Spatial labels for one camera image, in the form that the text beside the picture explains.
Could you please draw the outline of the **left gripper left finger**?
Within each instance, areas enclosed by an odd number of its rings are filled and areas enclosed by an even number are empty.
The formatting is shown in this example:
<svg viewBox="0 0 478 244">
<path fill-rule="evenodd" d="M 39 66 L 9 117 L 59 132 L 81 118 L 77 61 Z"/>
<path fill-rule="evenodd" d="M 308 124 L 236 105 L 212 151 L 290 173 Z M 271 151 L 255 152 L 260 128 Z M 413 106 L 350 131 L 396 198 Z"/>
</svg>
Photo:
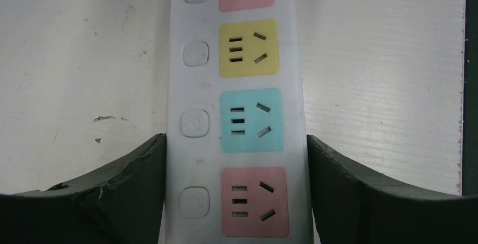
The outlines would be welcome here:
<svg viewBox="0 0 478 244">
<path fill-rule="evenodd" d="M 157 243 L 166 135 L 45 191 L 1 195 L 2 243 Z"/>
</svg>

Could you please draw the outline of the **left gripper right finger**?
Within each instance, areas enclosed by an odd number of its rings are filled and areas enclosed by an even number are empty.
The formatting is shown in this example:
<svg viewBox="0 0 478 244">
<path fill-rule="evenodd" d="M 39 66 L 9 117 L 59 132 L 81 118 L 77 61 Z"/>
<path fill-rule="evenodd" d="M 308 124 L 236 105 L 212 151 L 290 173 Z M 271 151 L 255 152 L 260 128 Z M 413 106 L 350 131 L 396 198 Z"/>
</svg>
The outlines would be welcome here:
<svg viewBox="0 0 478 244">
<path fill-rule="evenodd" d="M 476 243 L 477 197 L 420 188 L 307 136 L 309 183 L 321 243 Z"/>
</svg>

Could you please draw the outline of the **white multicolour power strip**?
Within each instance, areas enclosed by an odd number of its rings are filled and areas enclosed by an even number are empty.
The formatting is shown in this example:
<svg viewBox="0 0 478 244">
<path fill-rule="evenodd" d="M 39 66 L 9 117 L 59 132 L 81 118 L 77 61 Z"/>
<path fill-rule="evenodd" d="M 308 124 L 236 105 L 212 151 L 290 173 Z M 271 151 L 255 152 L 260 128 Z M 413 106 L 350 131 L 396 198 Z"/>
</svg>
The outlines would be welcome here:
<svg viewBox="0 0 478 244">
<path fill-rule="evenodd" d="M 295 0 L 170 0 L 161 243 L 314 243 Z"/>
</svg>

